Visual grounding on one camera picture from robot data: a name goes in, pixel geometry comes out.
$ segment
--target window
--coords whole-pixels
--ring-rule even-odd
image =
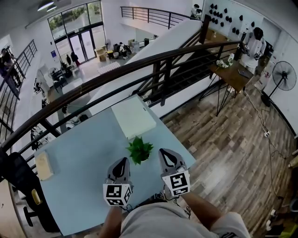
[[[68,65],[68,62],[66,60],[67,55],[70,57],[71,54],[71,48],[69,46],[69,42],[67,39],[64,39],[58,43],[56,43],[59,55],[61,57],[61,60],[63,63]]]
[[[74,7],[62,12],[62,17],[67,33],[89,25],[86,5]]]
[[[103,26],[97,26],[91,29],[93,34],[94,45],[96,49],[100,49],[106,44]]]
[[[88,11],[91,24],[102,21],[102,13],[99,1],[88,3]]]
[[[49,18],[48,23],[50,25],[54,40],[65,35],[61,13]]]

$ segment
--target green plant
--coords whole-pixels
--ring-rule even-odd
[[[130,157],[134,164],[141,164],[142,161],[145,161],[149,158],[151,150],[153,149],[152,144],[143,142],[142,138],[135,137],[132,143],[129,143],[130,147],[127,147],[130,151]]]

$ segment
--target wooden handrail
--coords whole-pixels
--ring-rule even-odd
[[[193,18],[193,17],[190,17],[190,16],[186,16],[186,15],[183,15],[183,14],[180,14],[180,13],[174,13],[174,12],[165,11],[165,10],[160,10],[160,9],[155,9],[155,8],[121,6],[121,8],[122,8],[122,7],[127,7],[127,8],[140,8],[140,9],[147,9],[147,10],[159,11],[159,12],[164,12],[164,13],[171,13],[171,14],[174,14],[174,15],[178,15],[178,16],[186,17],[186,18],[191,19],[191,20],[199,20],[199,19],[197,19],[197,18]]]
[[[55,101],[48,104],[46,107],[38,111],[35,115],[29,118],[24,122],[10,137],[4,141],[1,145],[4,151],[7,151],[13,144],[15,144],[20,138],[22,138],[28,131],[31,130],[36,124],[45,120],[47,117],[52,115],[54,112],[63,108],[70,102],[78,99],[79,97],[85,95],[86,93],[103,86],[106,83],[109,83],[123,75],[131,73],[133,71],[139,70],[141,68],[150,66],[156,62],[162,60],[171,59],[179,55],[188,54],[191,52],[206,50],[209,48],[215,48],[220,46],[234,45],[239,44],[241,41],[230,41],[230,42],[214,42],[198,46],[190,46],[186,48],[180,48],[157,55],[153,55],[144,59],[137,60],[135,62],[123,65],[119,68],[116,68],[112,71],[109,71],[103,75],[95,77],[94,79],[83,83],[81,86],[69,91],[68,93],[62,95]]]

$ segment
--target office chair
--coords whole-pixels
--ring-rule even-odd
[[[46,232],[59,232],[41,189],[38,177],[19,153],[7,155],[0,148],[0,175],[26,196],[26,201],[34,213],[24,208],[29,226],[31,217],[37,216]]]

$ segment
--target office desk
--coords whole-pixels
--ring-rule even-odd
[[[147,107],[156,127],[142,134],[144,142],[153,144],[149,160],[141,165],[130,161],[130,180],[134,191],[129,204],[133,207],[163,188],[158,158],[160,148],[181,154],[188,168],[195,162],[192,155]],[[54,175],[41,181],[47,204],[63,235],[83,231],[104,222],[109,206],[103,199],[102,184],[108,167],[128,157],[129,146],[111,108],[100,112],[62,134],[35,153],[46,151]]]
[[[212,73],[215,74],[215,76],[214,76],[213,80],[211,81],[211,83],[209,84],[208,88],[205,90],[205,92],[200,97],[200,100],[209,96],[210,94],[218,92],[217,114],[216,114],[216,116],[218,116],[218,114],[224,107],[224,104],[225,104],[228,96],[230,95],[231,89],[232,88],[235,89],[235,97],[236,97],[237,94],[246,86],[246,84],[253,77],[253,74],[251,72],[249,72],[241,64],[239,64],[239,61],[233,61],[233,64],[228,68],[221,68],[221,67],[218,67],[216,64],[213,64],[210,66],[210,70],[212,71]],[[248,76],[248,78],[240,75],[238,70],[243,71]],[[212,85],[212,82],[214,81],[214,79],[217,76],[223,80],[223,83]],[[222,102],[219,107],[219,91],[221,89],[225,89],[225,93],[224,93]]]

